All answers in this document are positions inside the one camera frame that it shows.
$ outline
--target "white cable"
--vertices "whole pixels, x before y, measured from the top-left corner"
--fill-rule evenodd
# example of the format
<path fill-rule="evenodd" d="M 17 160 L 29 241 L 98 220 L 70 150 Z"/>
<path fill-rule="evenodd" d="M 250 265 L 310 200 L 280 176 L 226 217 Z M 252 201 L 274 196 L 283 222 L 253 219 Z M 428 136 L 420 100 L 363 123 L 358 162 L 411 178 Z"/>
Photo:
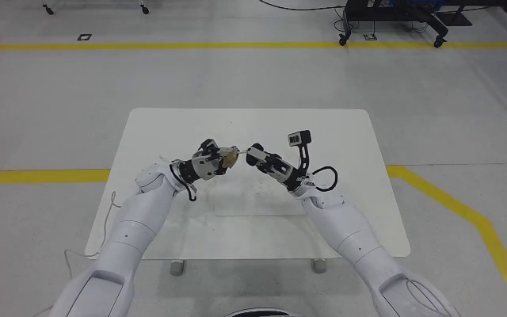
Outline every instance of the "white cable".
<path fill-rule="evenodd" d="M 67 255 L 67 252 L 70 252 L 72 254 L 78 255 L 79 257 L 82 257 L 82 258 L 92 258 L 92 257 L 100 254 L 100 252 L 102 251 L 102 247 L 104 246 L 105 240 L 107 238 L 107 225 L 108 225 L 109 214 L 111 214 L 111 209 L 112 209 L 113 206 L 117 207 L 117 208 L 121 208 L 121 206 L 119 206 L 118 204 L 114 203 L 114 199 L 115 198 L 116 198 L 116 191 L 113 191 L 111 193 L 111 204 L 109 205 L 108 213 L 105 216 L 104 234 L 102 236 L 102 243 L 101 243 L 101 246 L 99 246 L 97 252 L 95 252 L 94 254 L 80 254 L 80 253 L 78 253 L 78 252 L 76 252 L 74 250 L 71 250 L 71 249 L 65 249 L 65 251 L 63 252 L 63 256 L 65 257 L 65 264 L 67 265 L 67 268 L 69 270 L 69 275 L 71 276 L 71 279 L 73 278 L 73 276 L 72 276 L 72 269 L 71 269 L 71 264 L 69 263 L 69 256 Z"/>

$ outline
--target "black stand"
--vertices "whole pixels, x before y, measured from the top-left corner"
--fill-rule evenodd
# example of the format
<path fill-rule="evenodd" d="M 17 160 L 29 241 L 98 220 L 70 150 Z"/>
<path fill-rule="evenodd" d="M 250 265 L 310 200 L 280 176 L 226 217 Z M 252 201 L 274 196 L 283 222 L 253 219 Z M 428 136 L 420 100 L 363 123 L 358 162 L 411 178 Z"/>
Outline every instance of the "black stand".
<path fill-rule="evenodd" d="M 340 45 L 347 44 L 347 40 L 352 34 L 350 21 L 419 21 L 428 23 L 438 36 L 433 46 L 439 48 L 445 42 L 444 37 L 449 30 L 436 17 L 433 16 L 433 10 L 426 6 L 418 6 L 413 3 L 400 1 L 397 6 L 381 7 L 382 0 L 375 0 L 373 6 L 368 7 L 369 0 L 348 0 L 343 10 L 342 21 L 345 34 L 340 34 Z"/>
<path fill-rule="evenodd" d="M 472 22 L 461 13 L 464 7 L 459 6 L 454 13 L 436 13 L 436 16 L 447 26 L 472 26 Z"/>

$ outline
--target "caster wheel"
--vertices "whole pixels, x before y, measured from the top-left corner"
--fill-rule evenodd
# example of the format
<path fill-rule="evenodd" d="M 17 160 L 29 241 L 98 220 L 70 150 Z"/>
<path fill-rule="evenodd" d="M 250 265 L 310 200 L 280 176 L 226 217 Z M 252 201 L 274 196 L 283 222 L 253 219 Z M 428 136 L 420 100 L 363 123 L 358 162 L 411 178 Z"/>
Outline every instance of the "caster wheel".
<path fill-rule="evenodd" d="M 338 41 L 338 43 L 340 43 L 341 46 L 345 46 L 347 44 L 347 39 L 343 34 L 340 34 L 340 40 Z"/>
<path fill-rule="evenodd" d="M 440 46 L 442 46 L 443 43 L 444 43 L 444 39 L 441 38 L 440 36 L 437 36 L 435 39 L 435 43 L 433 43 L 433 46 L 435 48 L 439 48 Z"/>
<path fill-rule="evenodd" d="M 47 7 L 46 7 L 46 12 L 47 12 L 49 15 L 53 15 L 53 14 L 55 14 L 55 13 L 53 12 L 53 10 L 51 10 L 51 8 L 47 8 Z"/>

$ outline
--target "yellow floor line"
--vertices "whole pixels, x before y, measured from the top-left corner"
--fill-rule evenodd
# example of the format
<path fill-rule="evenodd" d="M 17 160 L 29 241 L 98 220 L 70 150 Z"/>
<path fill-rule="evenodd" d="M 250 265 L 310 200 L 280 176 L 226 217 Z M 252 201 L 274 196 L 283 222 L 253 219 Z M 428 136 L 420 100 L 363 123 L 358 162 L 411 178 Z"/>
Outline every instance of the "yellow floor line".
<path fill-rule="evenodd" d="M 435 201 L 474 224 L 507 284 L 507 251 L 491 222 L 448 193 L 420 178 L 404 166 L 387 166 L 391 178 L 401 178 Z M 0 171 L 0 184 L 105 182 L 109 170 L 5 170 Z"/>
<path fill-rule="evenodd" d="M 93 183 L 108 176 L 109 170 L 0 170 L 0 184 Z"/>
<path fill-rule="evenodd" d="M 73 51 L 73 50 L 174 50 L 174 49 L 238 49 L 238 48 L 434 48 L 433 43 L 423 42 L 349 42 L 342 47 L 338 42 L 223 42 L 223 43 L 41 43 L 0 44 L 0 51 Z M 507 48 L 504 42 L 445 43 L 448 49 Z"/>
<path fill-rule="evenodd" d="M 461 201 L 458 201 L 442 189 L 420 178 L 404 166 L 387 166 L 387 173 L 391 178 L 401 178 L 458 216 L 474 224 L 482 237 L 482 241 L 486 244 L 493 261 L 497 265 L 504 282 L 507 284 L 507 251 L 501 244 L 501 240 L 489 219 L 466 206 Z"/>

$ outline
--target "table leg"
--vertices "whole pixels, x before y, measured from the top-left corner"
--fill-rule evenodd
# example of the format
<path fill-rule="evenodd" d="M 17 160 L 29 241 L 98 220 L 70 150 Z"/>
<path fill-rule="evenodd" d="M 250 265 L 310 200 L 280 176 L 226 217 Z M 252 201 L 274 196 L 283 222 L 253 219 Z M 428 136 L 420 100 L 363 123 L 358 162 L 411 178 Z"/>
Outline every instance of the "table leg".
<path fill-rule="evenodd" d="M 326 259 L 316 258 L 311 260 L 311 269 L 317 274 L 322 274 L 326 271 Z"/>
<path fill-rule="evenodd" d="M 171 261 L 170 273 L 174 277 L 179 277 L 185 271 L 186 260 Z"/>

